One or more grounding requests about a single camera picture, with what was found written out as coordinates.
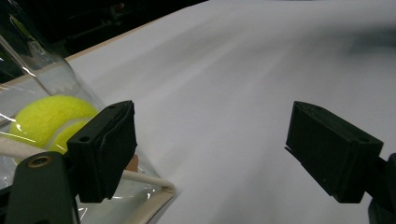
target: tennis ball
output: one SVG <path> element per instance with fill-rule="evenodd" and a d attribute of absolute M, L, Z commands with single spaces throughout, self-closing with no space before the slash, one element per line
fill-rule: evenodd
<path fill-rule="evenodd" d="M 9 127 L 9 136 L 64 154 L 67 140 L 97 113 L 88 102 L 73 96 L 45 97 L 30 103 L 18 113 Z"/>

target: black object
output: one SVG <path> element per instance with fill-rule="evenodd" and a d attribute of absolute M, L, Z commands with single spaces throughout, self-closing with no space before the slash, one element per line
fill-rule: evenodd
<path fill-rule="evenodd" d="M 294 102 L 286 150 L 339 203 L 372 197 L 370 223 L 395 223 L 396 154 L 379 158 L 383 143 L 332 112 Z"/>
<path fill-rule="evenodd" d="M 79 223 L 84 203 L 111 199 L 137 146 L 132 101 L 108 106 L 67 142 L 68 152 L 23 160 L 0 191 L 0 223 Z"/>

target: dark background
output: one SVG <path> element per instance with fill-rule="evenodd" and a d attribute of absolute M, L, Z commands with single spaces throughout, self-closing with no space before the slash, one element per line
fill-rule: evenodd
<path fill-rule="evenodd" d="M 64 57 L 205 0 L 18 0 Z"/>

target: table surface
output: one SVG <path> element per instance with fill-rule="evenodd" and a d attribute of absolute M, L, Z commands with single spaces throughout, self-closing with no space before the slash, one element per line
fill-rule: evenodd
<path fill-rule="evenodd" d="M 368 223 L 284 149 L 294 101 L 396 148 L 396 4 L 211 0 L 70 64 L 106 105 L 135 103 L 139 147 L 177 196 L 153 223 Z"/>

